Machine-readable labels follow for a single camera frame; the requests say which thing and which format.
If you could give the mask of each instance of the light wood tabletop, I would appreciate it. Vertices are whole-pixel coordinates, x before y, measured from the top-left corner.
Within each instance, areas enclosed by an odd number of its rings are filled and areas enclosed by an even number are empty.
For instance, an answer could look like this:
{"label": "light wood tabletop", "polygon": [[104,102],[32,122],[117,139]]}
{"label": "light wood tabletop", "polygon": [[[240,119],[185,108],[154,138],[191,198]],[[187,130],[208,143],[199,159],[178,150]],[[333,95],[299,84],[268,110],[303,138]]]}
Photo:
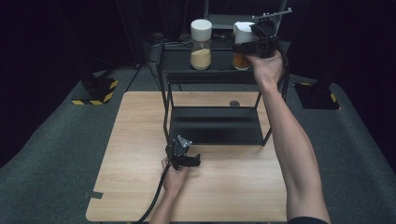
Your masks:
{"label": "light wood tabletop", "polygon": [[[173,92],[179,105],[254,105],[257,92]],[[263,102],[262,132],[269,129]],[[91,198],[89,221],[137,221],[154,198],[166,157],[163,98],[159,91],[129,91],[108,141]],[[265,145],[192,145],[201,154],[180,193],[173,221],[286,221],[286,189],[272,137]]]}

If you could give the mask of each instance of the black shelf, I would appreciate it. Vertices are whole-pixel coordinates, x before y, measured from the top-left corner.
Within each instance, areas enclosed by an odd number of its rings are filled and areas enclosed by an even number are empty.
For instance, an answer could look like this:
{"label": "black shelf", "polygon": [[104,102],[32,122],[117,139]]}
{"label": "black shelf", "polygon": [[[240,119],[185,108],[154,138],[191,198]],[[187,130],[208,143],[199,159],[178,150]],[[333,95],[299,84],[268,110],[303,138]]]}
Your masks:
{"label": "black shelf", "polygon": [[203,145],[261,145],[262,128],[255,107],[172,108],[169,137],[178,135]]}

